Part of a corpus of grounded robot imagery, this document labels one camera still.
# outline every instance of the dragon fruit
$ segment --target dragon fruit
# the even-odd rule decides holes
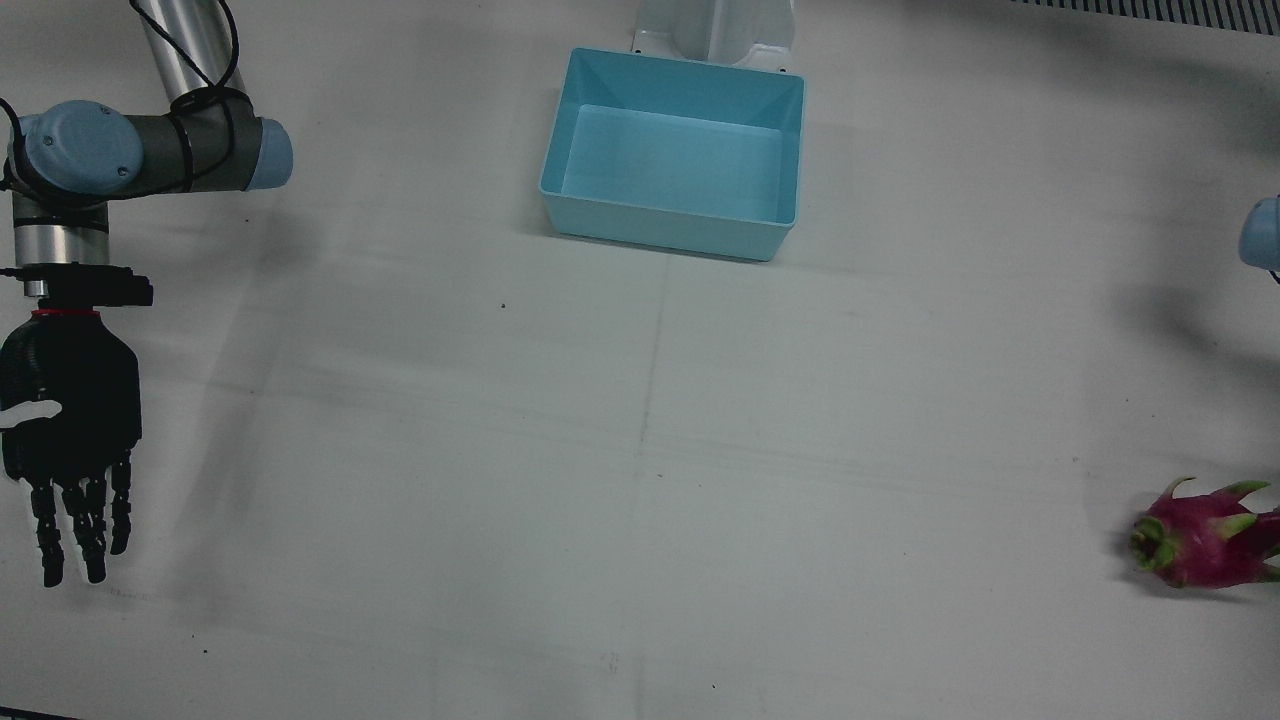
[[[1263,562],[1280,555],[1280,509],[1251,512],[1244,496],[1267,487],[1243,482],[1208,495],[1174,497],[1169,486],[1133,525],[1129,550],[1138,566],[1175,588],[1229,588],[1280,582],[1280,568]]]

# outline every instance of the white table surface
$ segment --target white table surface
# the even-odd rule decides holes
[[[1274,717],[1280,591],[1167,591],[1123,537],[1179,475],[1280,479],[1280,287],[1235,254],[1280,40],[797,1],[800,218],[746,264],[549,227],[564,61],[635,5],[234,4],[296,174],[113,206],[156,286],[104,314],[133,543],[44,589],[0,483],[0,705]],[[165,109],[123,1],[5,3],[0,94]]]

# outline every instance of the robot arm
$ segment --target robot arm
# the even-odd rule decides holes
[[[0,347],[0,415],[56,402],[3,438],[5,473],[31,486],[45,585],[63,575],[54,488],[72,516],[90,582],[106,577],[106,487],[113,555],[128,542],[129,454],[142,436],[137,357],[95,307],[151,305],[147,278],[110,264],[108,202],[157,193],[284,184],[293,150],[259,118],[238,73],[225,0],[129,0],[160,69],[170,110],[123,115],[73,100],[18,118],[4,164],[13,195],[15,268],[0,274],[37,299]]]

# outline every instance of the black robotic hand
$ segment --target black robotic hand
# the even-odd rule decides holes
[[[61,411],[4,432],[4,469],[31,484],[45,587],[63,578],[54,486],[61,489],[91,583],[106,578],[106,484],[111,555],[129,539],[129,452],[142,437],[138,360],[90,309],[42,309],[0,347],[0,410],[54,400]]]

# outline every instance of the light blue container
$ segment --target light blue container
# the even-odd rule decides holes
[[[795,225],[804,79],[579,47],[540,190],[567,234],[771,260]]]

